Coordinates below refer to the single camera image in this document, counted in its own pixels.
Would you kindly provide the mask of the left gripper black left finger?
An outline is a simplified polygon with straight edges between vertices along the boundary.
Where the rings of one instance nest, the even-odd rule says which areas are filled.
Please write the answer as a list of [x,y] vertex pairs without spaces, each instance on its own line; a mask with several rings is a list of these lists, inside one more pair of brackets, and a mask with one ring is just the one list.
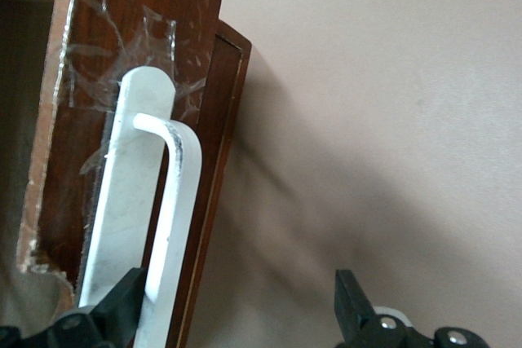
[[96,306],[60,316],[51,326],[22,337],[14,326],[1,327],[2,347],[128,347],[136,334],[147,270],[130,269]]

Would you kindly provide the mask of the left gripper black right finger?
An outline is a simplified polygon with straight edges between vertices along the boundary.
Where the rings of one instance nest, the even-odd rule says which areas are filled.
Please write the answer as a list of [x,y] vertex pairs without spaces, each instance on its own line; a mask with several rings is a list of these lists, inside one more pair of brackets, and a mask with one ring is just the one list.
[[374,307],[350,270],[335,272],[334,312],[343,342],[339,347],[487,347],[476,333],[438,328],[427,337],[395,309]]

